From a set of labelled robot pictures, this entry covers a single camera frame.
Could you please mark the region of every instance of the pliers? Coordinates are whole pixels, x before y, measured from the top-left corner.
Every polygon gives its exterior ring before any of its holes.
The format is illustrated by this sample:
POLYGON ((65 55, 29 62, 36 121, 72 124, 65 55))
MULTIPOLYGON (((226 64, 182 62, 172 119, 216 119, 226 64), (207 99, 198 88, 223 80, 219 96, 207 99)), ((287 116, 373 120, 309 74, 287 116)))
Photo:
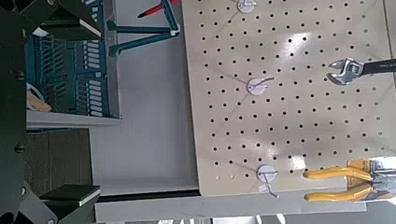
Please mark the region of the pliers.
POLYGON ((369 198, 371 193, 384 191, 384 194, 394 192, 396 189, 396 173, 382 171, 369 173, 354 167, 333 167, 318 171, 303 173, 305 178, 324 179, 333 176, 351 176, 365 180, 360 185, 342 192, 316 192, 306 194, 304 198, 309 202, 356 202, 369 198))

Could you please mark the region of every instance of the adjustable wrench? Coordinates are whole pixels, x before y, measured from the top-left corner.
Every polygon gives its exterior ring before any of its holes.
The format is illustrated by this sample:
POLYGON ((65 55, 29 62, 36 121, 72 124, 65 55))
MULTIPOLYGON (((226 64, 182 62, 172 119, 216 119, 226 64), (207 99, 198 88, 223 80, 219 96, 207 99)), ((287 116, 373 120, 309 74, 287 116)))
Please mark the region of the adjustable wrench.
POLYGON ((329 64, 330 68, 341 69, 341 74, 329 73, 327 78, 336 85, 347 85, 354 79, 365 75, 396 72, 396 59, 374 63, 359 63, 346 58, 329 64))

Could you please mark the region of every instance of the black metal frame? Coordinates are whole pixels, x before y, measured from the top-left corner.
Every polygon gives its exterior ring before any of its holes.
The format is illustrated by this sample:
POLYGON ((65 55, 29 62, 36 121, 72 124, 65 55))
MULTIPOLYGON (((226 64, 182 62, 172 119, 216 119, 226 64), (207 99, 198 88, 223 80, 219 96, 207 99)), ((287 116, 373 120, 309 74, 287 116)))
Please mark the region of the black metal frame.
MULTIPOLYGON (((66 221, 65 218, 70 216, 75 220, 79 217, 76 214, 86 212, 85 207, 71 209, 66 206, 62 214, 59 211, 54 212, 54 209, 51 210, 49 206, 44 205, 23 181, 23 152, 26 145, 24 44, 39 26, 68 40, 97 39, 98 34, 94 30, 100 29, 79 0, 1 1, 0 222, 12 223, 16 219, 23 222, 41 222, 41 219, 49 221, 48 218, 54 219, 53 217, 67 222, 70 220, 66 221)), ((89 205, 93 206, 98 197, 92 199, 89 205)))

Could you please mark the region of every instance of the wrench jaw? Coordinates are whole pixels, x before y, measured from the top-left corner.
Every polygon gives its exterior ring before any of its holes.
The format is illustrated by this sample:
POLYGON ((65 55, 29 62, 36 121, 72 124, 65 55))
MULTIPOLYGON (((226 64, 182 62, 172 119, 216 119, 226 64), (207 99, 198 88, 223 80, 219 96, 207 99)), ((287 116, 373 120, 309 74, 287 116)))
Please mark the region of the wrench jaw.
POLYGON ((340 69, 341 74, 329 73, 327 78, 334 84, 345 86, 353 81, 355 78, 361 76, 364 64, 356 60, 346 58, 329 64, 330 68, 340 69))
POLYGON ((342 75, 337 75, 335 73, 328 73, 326 77, 335 85, 345 86, 347 83, 344 82, 342 75))

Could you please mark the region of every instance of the white wall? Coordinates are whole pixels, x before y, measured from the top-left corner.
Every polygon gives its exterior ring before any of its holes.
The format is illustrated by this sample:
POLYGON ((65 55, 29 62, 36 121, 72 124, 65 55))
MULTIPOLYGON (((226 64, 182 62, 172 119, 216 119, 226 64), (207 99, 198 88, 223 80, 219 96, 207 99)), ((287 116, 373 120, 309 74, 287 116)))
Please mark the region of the white wall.
MULTIPOLYGON (((116 0, 119 25, 165 26, 158 0, 116 0)), ((181 22, 181 7, 175 5, 181 22)), ((126 42, 143 35, 119 35, 126 42)), ((91 130, 94 184, 102 195, 197 189, 183 35, 119 57, 122 124, 91 130)))

